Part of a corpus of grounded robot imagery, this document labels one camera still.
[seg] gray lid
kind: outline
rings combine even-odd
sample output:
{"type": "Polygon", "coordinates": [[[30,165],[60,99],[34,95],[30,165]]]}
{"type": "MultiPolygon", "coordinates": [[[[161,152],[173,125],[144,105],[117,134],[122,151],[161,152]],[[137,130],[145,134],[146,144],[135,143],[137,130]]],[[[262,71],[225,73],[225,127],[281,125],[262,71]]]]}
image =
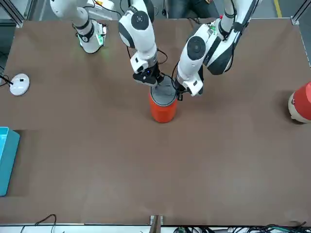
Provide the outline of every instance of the gray lid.
{"type": "Polygon", "coordinates": [[[150,94],[153,101],[160,106],[168,106],[176,99],[176,91],[172,81],[166,75],[160,84],[150,88],[150,94]]]}

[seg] blue box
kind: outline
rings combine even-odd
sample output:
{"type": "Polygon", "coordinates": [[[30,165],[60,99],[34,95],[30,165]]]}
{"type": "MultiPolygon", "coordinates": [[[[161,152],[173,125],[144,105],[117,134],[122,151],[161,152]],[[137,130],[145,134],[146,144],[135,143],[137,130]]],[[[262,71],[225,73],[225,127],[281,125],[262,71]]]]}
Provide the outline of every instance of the blue box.
{"type": "Polygon", "coordinates": [[[8,127],[0,127],[0,197],[8,190],[19,138],[8,127]]]}

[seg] orange container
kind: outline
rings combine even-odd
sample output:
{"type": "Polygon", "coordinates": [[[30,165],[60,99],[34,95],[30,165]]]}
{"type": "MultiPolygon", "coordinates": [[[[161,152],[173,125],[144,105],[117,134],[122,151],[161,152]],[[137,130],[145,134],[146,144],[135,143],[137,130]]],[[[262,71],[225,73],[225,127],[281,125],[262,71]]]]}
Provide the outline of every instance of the orange container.
{"type": "Polygon", "coordinates": [[[177,109],[177,99],[166,106],[161,106],[157,104],[149,93],[149,103],[152,117],[159,123],[168,123],[170,122],[175,114],[177,109]]]}
{"type": "Polygon", "coordinates": [[[294,93],[294,106],[304,119],[311,120],[311,82],[294,93]]]}

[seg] robotic arm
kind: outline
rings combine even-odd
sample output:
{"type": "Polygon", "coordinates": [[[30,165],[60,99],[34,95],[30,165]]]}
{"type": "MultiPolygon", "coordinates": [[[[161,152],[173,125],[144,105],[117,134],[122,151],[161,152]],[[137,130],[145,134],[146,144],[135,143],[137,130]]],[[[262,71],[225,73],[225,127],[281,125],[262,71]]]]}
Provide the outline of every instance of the robotic arm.
{"type": "Polygon", "coordinates": [[[201,93],[203,77],[199,69],[204,64],[213,75],[230,70],[234,49],[261,0],[224,0],[225,14],[210,24],[203,24],[187,41],[177,66],[175,86],[192,96],[201,93]]]}
{"type": "Polygon", "coordinates": [[[59,18],[72,21],[85,52],[95,53],[104,45],[106,27],[89,18],[83,8],[87,0],[50,0],[50,5],[59,18]]]}
{"type": "Polygon", "coordinates": [[[134,0],[119,20],[119,35],[123,43],[136,49],[131,57],[133,78],[149,86],[163,80],[158,68],[157,47],[152,23],[155,10],[151,0],[134,0]]]}

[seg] brown table surface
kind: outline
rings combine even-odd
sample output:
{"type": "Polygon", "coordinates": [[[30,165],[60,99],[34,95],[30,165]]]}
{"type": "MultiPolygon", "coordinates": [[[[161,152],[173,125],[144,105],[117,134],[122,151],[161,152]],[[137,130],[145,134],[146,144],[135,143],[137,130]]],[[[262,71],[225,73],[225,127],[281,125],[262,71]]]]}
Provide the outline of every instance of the brown table surface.
{"type": "MultiPolygon", "coordinates": [[[[3,126],[20,145],[0,223],[311,225],[311,125],[291,122],[287,100],[310,80],[299,28],[252,20],[232,70],[184,96],[169,124],[149,113],[117,23],[106,47],[86,54],[69,22],[25,22],[6,73],[25,72],[28,92],[0,90],[3,126]]],[[[187,20],[157,20],[171,74],[191,32],[187,20]]]]}

